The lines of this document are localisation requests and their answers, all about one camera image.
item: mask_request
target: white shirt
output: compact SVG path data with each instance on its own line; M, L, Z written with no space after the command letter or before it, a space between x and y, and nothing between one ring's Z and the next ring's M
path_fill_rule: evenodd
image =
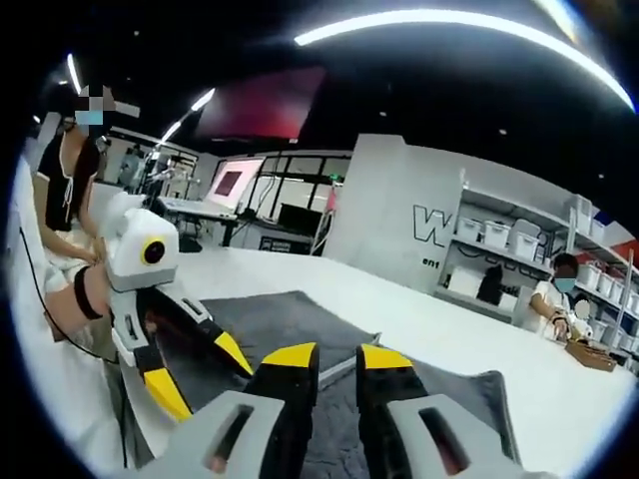
M561 308L566 312L571 310L568 294L560 292L551 281L540 281L535 287L532 296L535 294L540 294L541 298L550 307ZM537 314L530 306L528 306L528 314L523 327L548 339L555 338L554 327L550 324L550 321Z
M7 236L11 309L32 386L85 464L95 474L114 474L122 470L123 455L104 365L69 342L54 342L44 316L40 296L65 287L67 281L45 258L31 172L22 158L14 179L10 223L12 217L13 231Z

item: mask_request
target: hair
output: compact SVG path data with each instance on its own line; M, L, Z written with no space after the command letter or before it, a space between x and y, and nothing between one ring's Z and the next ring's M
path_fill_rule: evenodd
M579 272L579 261L577 260L575 256L573 256L572 254L568 252L563 252L562 254L558 254L555 257L553 265L555 269L558 269L562 266L568 266L574 271L575 274Z

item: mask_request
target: wooden box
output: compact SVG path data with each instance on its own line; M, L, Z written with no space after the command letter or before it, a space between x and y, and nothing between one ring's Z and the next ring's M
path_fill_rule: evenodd
M566 344L566 351L581 364L593 369L610 372L617 365L615 360L606 354L606 351L580 342L568 341L568 344Z

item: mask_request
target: yellow panel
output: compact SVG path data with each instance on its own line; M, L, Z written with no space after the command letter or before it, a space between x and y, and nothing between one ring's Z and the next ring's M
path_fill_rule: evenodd
M264 358L262 364L276 366L309 367L311 353L316 347L314 342L298 344L297 346L282 347Z
M191 409L186 402L167 369L156 369L144 373L144 383L149 392L164 409L178 421L191 417Z
M366 369L412 367L412 363L396 351L370 344L363 344L361 350Z
M215 344L226 351L231 357L238 362L238 364L246 370L249 374L253 374L253 370L251 369L251 365L244 357L242 350L233 339L233 337L227 332L223 332L218 336L215 340Z

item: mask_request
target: white wall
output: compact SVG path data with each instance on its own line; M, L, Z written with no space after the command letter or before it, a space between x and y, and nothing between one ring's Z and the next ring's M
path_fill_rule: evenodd
M462 173L458 165L443 163L433 175L402 137L360 135L323 255L432 292L454 230ZM427 223L424 215L415 214L415 206L441 214ZM433 266L424 265L425 260Z

